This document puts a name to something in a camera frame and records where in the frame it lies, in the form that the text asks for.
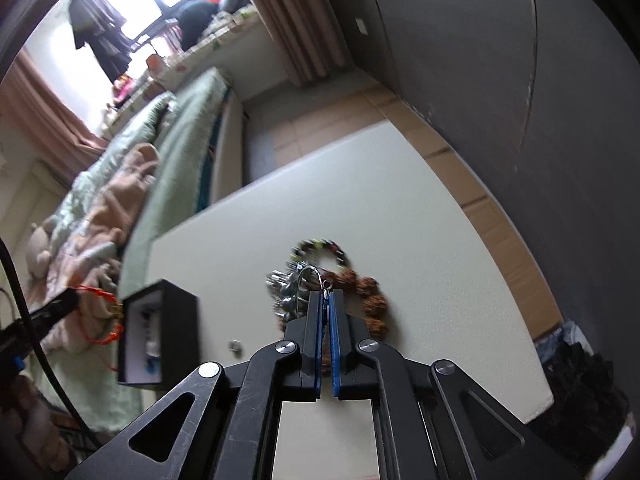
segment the light switch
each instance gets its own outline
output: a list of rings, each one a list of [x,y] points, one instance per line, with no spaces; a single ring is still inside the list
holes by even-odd
[[[361,34],[368,36],[367,25],[364,24],[364,20],[362,18],[356,18],[356,25],[358,26],[358,30]]]

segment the small screw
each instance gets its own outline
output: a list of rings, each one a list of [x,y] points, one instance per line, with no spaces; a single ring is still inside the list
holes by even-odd
[[[198,368],[201,377],[212,378],[220,373],[220,366],[217,363],[203,363]]]
[[[358,348],[363,352],[375,352],[380,348],[380,343],[373,339],[363,339],[358,343]]]
[[[293,341],[278,341],[276,343],[276,352],[280,354],[290,354],[296,349],[296,344]]]
[[[229,350],[236,357],[240,357],[242,355],[242,344],[238,340],[232,339],[229,341]]]
[[[448,359],[441,359],[440,361],[437,361],[435,367],[437,373],[440,375],[451,375],[456,371],[456,365]]]

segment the black cable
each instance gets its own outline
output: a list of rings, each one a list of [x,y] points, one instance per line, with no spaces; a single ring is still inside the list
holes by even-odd
[[[12,321],[15,321],[17,316],[15,311],[14,300],[11,299],[11,296],[9,296],[9,293],[6,290],[4,290],[4,288],[2,288],[1,286],[0,286],[0,292],[2,292],[6,296],[6,300],[9,302],[9,306],[11,307],[11,319]]]
[[[40,362],[42,371],[49,380],[49,383],[51,383],[51,386],[53,387],[55,392],[58,394],[58,397],[62,401],[62,404],[65,405],[66,410],[76,421],[76,424],[78,425],[78,428],[80,428],[80,431],[82,431],[89,439],[89,441],[94,444],[96,449],[98,449],[102,446],[102,444],[100,444],[100,441],[98,441],[94,432],[91,431],[84,420],[82,420],[82,417],[76,410],[75,406],[72,404],[69,397],[66,396],[66,393],[60,385],[60,382],[58,382],[58,378],[56,377],[55,373],[53,373],[53,370],[49,365],[49,361],[47,361],[46,355],[44,355],[42,346],[40,346],[40,340],[38,339],[36,331],[33,328],[33,323],[31,322],[31,315],[29,314],[27,302],[24,300],[24,295],[22,294],[22,289],[20,288],[20,280],[18,279],[18,273],[15,272],[14,261],[11,259],[11,254],[9,254],[9,250],[6,248],[6,245],[4,244],[2,238],[0,238],[0,261],[2,261],[2,267],[4,268],[4,273],[6,274],[7,281],[9,282],[9,288],[11,289],[11,293],[14,295],[14,300],[18,307],[18,312],[20,312],[22,322],[24,323],[24,327],[27,331],[29,343],[31,343],[33,352],[36,354],[36,357]]]

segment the red string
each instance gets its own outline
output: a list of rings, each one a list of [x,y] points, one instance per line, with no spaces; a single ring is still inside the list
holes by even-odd
[[[107,292],[106,290],[102,290],[101,288],[96,288],[94,286],[78,285],[78,286],[75,287],[75,289],[78,290],[78,291],[92,292],[93,294],[95,294],[99,298],[104,298],[105,300],[109,301],[110,303],[118,305],[118,301],[116,300],[116,297],[113,294],[111,294],[110,292]],[[124,327],[123,327],[122,323],[120,322],[120,320],[116,320],[116,322],[114,323],[114,325],[113,325],[113,327],[111,329],[111,332],[104,339],[93,339],[92,337],[89,337],[89,334],[87,333],[86,328],[84,327],[84,324],[82,323],[82,309],[79,306],[78,306],[78,325],[80,327],[80,331],[82,332],[82,335],[84,336],[84,338],[89,343],[93,343],[93,344],[97,344],[97,345],[108,345],[111,342],[117,341],[118,339],[120,339],[120,335],[122,334],[122,331],[124,330]],[[104,362],[104,364],[107,365],[110,370],[112,370],[114,372],[118,371],[117,368],[111,366],[107,362]]]
[[[111,364],[107,361],[107,358],[106,358],[105,356],[101,355],[100,353],[98,354],[98,359],[100,359],[100,362],[101,362],[103,365],[105,365],[105,366],[106,366],[109,370],[111,370],[112,372],[117,372],[117,371],[118,371],[118,369],[117,369],[115,366],[111,365]]]

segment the gray wall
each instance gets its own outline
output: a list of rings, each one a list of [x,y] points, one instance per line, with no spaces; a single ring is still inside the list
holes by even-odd
[[[500,201],[638,417],[640,65],[622,37],[592,0],[331,1],[341,23],[386,31],[382,53],[347,34],[354,60],[383,82],[396,68],[400,96]]]

